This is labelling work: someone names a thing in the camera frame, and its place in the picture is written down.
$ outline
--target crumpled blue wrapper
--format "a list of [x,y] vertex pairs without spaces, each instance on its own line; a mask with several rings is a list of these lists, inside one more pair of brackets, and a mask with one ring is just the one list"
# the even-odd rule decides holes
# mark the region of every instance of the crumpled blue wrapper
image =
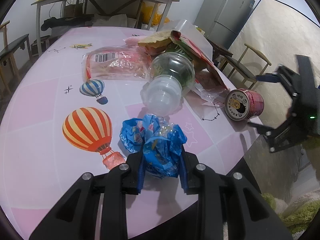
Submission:
[[161,179],[178,177],[181,145],[187,141],[180,126],[153,114],[123,121],[120,139],[129,152],[140,151],[143,138],[146,170]]

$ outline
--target yellow plastic bag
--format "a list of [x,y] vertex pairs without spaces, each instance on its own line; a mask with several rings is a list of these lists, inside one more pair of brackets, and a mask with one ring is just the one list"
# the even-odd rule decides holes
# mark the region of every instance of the yellow plastic bag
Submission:
[[[143,24],[149,23],[149,20],[152,15],[153,7],[154,7],[154,5],[149,6],[145,2],[142,3],[141,13],[142,13],[142,23]],[[153,17],[151,25],[152,26],[159,25],[161,17],[162,17],[162,14],[155,13],[155,16]],[[164,23],[167,23],[167,22],[170,22],[170,20],[166,17],[164,19]]]

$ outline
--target gray refrigerator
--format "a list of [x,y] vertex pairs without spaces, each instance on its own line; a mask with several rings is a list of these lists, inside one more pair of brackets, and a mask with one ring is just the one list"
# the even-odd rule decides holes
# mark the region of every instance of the gray refrigerator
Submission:
[[194,22],[204,36],[226,49],[250,16],[254,0],[204,0]]

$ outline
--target can pull tab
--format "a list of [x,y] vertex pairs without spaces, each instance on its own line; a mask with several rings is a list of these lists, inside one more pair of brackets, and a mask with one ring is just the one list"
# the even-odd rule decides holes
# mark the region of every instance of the can pull tab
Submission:
[[230,105],[232,107],[234,107],[235,109],[240,108],[240,102],[238,100],[233,99],[233,98],[231,98],[231,100],[230,100]]

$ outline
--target mattress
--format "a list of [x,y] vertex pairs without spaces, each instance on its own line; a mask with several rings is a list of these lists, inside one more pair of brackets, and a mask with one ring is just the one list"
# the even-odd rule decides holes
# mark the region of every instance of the mattress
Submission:
[[[320,28],[295,9],[276,0],[261,0],[252,12],[243,29],[230,46],[233,58],[239,59],[247,43],[260,50],[271,62],[265,73],[276,70],[279,63],[297,72],[295,54],[309,56],[313,65],[315,86],[320,84]],[[241,63],[253,74],[258,75],[266,62],[250,49]],[[231,65],[223,73],[228,75]],[[243,77],[238,73],[230,77],[236,87],[241,87]],[[264,125],[278,127],[284,120],[291,98],[279,84],[257,82],[252,88],[265,101],[260,115]]]

